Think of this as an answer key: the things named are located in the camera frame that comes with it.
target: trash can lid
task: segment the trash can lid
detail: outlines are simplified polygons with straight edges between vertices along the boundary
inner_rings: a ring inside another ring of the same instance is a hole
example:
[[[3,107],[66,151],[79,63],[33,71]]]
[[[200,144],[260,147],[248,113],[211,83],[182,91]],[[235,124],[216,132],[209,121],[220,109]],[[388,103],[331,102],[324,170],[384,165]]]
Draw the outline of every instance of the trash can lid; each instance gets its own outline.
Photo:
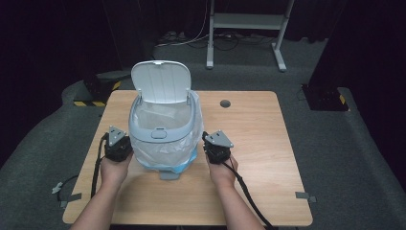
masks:
[[[142,100],[149,103],[182,103],[191,89],[191,72],[176,61],[139,62],[132,68],[131,78]]]

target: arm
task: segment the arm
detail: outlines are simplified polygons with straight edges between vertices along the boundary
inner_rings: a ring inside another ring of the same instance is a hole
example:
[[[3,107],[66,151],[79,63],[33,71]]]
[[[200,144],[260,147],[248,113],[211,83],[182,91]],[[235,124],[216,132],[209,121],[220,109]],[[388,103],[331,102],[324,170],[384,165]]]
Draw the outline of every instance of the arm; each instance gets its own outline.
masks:
[[[128,173],[132,153],[123,162],[101,161],[101,187],[83,209],[71,229],[109,229],[117,193]]]
[[[231,155],[231,160],[237,170],[238,162]],[[230,230],[236,229],[261,229],[263,226],[253,214],[251,209],[247,206],[244,200],[241,198],[234,183],[236,177],[234,174],[223,165],[209,164],[210,176],[215,184],[217,194],[221,200],[223,206],[224,216],[226,218],[227,227]]]

